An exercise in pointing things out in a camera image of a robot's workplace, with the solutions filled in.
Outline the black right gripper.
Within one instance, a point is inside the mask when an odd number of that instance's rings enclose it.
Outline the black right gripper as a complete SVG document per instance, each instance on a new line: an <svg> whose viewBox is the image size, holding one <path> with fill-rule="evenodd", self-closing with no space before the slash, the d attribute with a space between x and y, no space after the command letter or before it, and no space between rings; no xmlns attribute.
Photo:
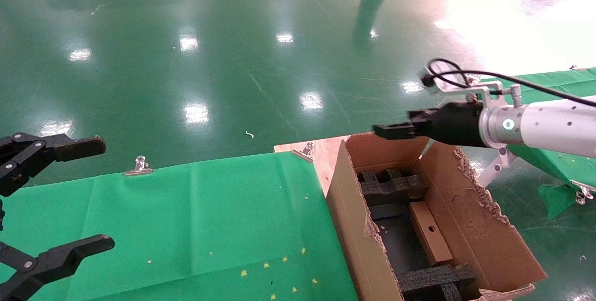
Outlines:
<svg viewBox="0 0 596 301"><path fill-rule="evenodd" d="M375 124L372 131L387 140L427 136L443 144L485 148L480 134L482 110L479 102L449 102L441 108L409 111L409 121Z"/></svg>

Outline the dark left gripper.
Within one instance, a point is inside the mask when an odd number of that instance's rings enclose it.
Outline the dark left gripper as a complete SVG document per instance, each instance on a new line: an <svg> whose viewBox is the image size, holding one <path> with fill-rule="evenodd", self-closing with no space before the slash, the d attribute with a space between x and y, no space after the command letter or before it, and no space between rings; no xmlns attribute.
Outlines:
<svg viewBox="0 0 596 301"><path fill-rule="evenodd" d="M39 137L15 133L3 137L0 140L0 194L11 196L53 162L93 157L106 150L106 142L100 136L70 139L66 134ZM5 216L0 200L0 231L4 229ZM85 258L114 247L112 237L94 235L55 246L33 257L2 242L1 263L13 268L15 273L0 285L1 299L27 301L45 285L74 275Z"/></svg>

